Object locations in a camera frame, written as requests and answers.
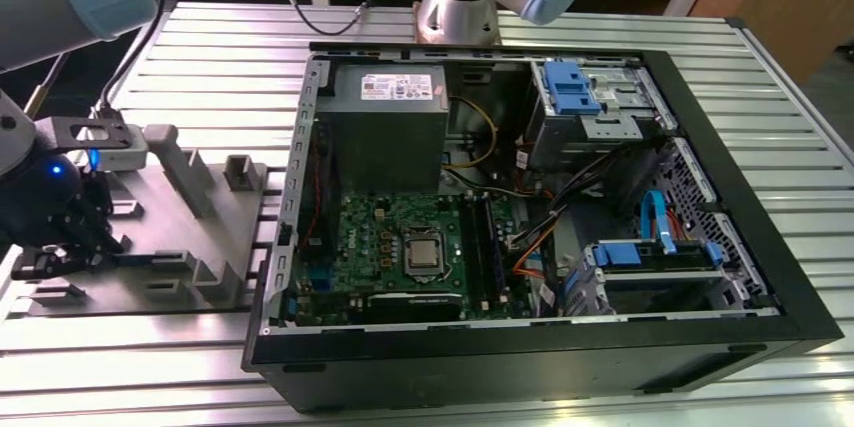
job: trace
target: floor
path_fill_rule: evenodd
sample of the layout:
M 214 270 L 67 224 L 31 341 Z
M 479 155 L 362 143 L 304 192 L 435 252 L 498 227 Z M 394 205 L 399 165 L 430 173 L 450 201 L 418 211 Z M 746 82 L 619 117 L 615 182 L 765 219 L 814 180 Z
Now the floor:
M 854 147 L 854 57 L 842 51 L 834 52 L 802 90 L 838 134 Z

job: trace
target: motherboard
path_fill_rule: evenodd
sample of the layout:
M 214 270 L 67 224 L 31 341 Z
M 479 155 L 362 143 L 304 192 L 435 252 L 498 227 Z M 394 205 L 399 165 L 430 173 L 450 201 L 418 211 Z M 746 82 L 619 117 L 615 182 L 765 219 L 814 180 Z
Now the motherboard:
M 505 240 L 517 232 L 511 202 L 466 195 L 344 195 L 335 260 L 307 268 L 300 323 L 366 321 L 360 313 L 376 305 L 386 307 L 374 312 L 394 317 L 415 303 L 429 316 L 459 320 L 527 315 L 527 298 L 514 296 L 505 278 Z

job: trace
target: green motherboard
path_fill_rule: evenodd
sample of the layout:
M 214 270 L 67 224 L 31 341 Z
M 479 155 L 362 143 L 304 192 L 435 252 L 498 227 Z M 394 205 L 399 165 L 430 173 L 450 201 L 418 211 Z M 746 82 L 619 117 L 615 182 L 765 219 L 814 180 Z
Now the green motherboard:
M 510 201 L 493 202 L 502 233 L 515 232 Z M 437 232 L 447 269 L 434 280 L 406 273 L 405 236 Z M 466 294 L 466 263 L 457 198 L 437 195 L 346 196 L 339 224 L 339 260 L 332 289 L 354 291 L 437 291 Z
M 490 202 L 478 204 L 489 206 L 491 225 L 486 225 L 481 215 L 478 232 L 491 230 L 490 237 L 497 242 L 489 248 L 495 249 L 495 257 L 491 250 L 482 253 L 483 241 L 473 247 L 463 219 L 467 205 L 474 204 L 463 196 L 344 195 L 335 261 L 308 266 L 303 275 L 302 284 L 312 285 L 314 290 L 299 299 L 300 323 L 358 322 L 367 298 L 398 292 L 459 295 L 467 319 L 507 318 L 527 309 L 519 300 L 513 302 L 514 297 L 519 299 L 525 294 L 514 296 L 509 288 L 493 290 L 490 298 L 499 300 L 491 305 L 481 300 L 489 296 L 485 285 L 489 288 L 507 285 L 499 249 L 507 236 L 518 231 L 513 201 L 493 197 Z M 467 251 L 473 248 L 481 251 L 474 258 Z M 478 255 L 486 255 L 489 261 L 479 261 Z

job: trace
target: sticker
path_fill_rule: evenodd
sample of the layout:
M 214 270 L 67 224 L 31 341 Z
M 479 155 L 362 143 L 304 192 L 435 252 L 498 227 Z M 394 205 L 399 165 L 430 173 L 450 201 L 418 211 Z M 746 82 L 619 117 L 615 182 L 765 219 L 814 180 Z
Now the sticker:
M 519 167 L 522 170 L 526 170 L 529 168 L 529 153 L 522 152 L 521 150 L 517 151 L 517 167 Z
M 543 298 L 543 300 L 549 304 L 549 307 L 555 306 L 555 293 L 551 291 L 549 287 L 546 287 L 545 283 L 539 286 L 539 296 Z
M 362 77 L 362 100 L 433 100 L 430 75 L 371 74 Z

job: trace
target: blue led light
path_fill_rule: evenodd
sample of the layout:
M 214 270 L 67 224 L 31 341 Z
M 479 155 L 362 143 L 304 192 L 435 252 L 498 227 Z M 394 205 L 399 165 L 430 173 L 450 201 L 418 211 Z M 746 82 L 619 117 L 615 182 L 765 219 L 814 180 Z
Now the blue led light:
M 98 170 L 98 166 L 102 163 L 102 153 L 96 149 L 90 149 L 90 167 L 92 170 Z

